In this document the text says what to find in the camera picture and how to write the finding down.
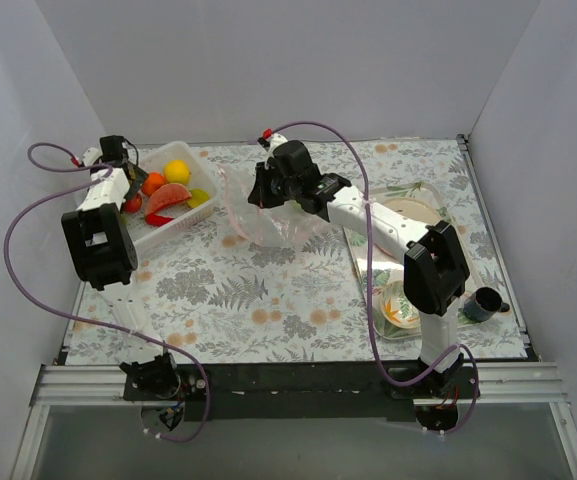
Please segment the yellow fruit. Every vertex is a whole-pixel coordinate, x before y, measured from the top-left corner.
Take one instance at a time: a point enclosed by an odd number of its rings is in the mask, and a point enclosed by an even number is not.
[[[197,208],[202,203],[206,203],[210,200],[210,195],[204,192],[201,188],[193,188],[190,191],[190,194],[192,195],[192,198],[186,202],[190,208]]]
[[[164,168],[164,177],[166,177],[168,183],[188,185],[190,181],[190,170],[183,160],[173,160],[172,162],[168,162],[168,165]]]

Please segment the floral tablecloth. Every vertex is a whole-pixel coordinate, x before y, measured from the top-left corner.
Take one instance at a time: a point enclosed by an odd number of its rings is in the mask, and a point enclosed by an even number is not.
[[[357,142],[371,185],[415,181],[434,185],[456,220],[486,285],[508,294],[456,141]],[[308,144],[322,171],[361,185],[343,144]],[[196,147],[199,157],[252,172],[265,159],[258,146]],[[137,274],[140,300],[155,329],[201,362],[370,360],[366,310],[341,228],[299,249],[263,248],[239,237],[223,206],[207,220],[146,252]],[[112,322],[109,308],[87,286],[79,313]],[[498,314],[459,331],[479,358],[525,357],[516,317]],[[67,365],[130,361],[124,335],[74,322]],[[384,359],[414,359],[420,339],[379,341]],[[178,362],[188,360],[175,354]]]

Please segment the dark blue cup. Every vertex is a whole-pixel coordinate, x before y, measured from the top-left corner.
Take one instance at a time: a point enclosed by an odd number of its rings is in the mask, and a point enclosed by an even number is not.
[[[501,299],[497,290],[482,287],[464,303],[464,315],[475,322],[485,322],[497,312],[508,312],[510,305]]]

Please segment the white wall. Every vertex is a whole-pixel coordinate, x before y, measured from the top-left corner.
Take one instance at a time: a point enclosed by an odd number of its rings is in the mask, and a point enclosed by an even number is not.
[[[530,336],[577,424],[577,2],[541,2],[472,147]]]
[[[26,160],[26,148],[47,140],[81,153],[101,135],[101,124],[35,2],[0,0],[0,479],[10,475],[40,364],[51,362],[65,328],[64,321],[27,302],[4,270],[3,237],[14,215],[76,180],[37,171]],[[63,157],[53,158],[57,163],[69,165]],[[13,238],[13,261],[22,280],[64,309],[72,307],[77,288],[60,226],[61,212],[71,202],[31,214]]]
[[[538,0],[37,3],[106,130],[161,143],[299,119],[353,138],[468,133]]]

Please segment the glass panel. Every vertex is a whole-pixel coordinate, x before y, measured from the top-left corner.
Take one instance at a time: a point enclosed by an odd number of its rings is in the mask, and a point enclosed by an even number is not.
[[[480,405],[444,440],[380,419],[231,420],[187,445],[144,435],[139,410],[52,407],[33,478],[572,478],[548,405]]]

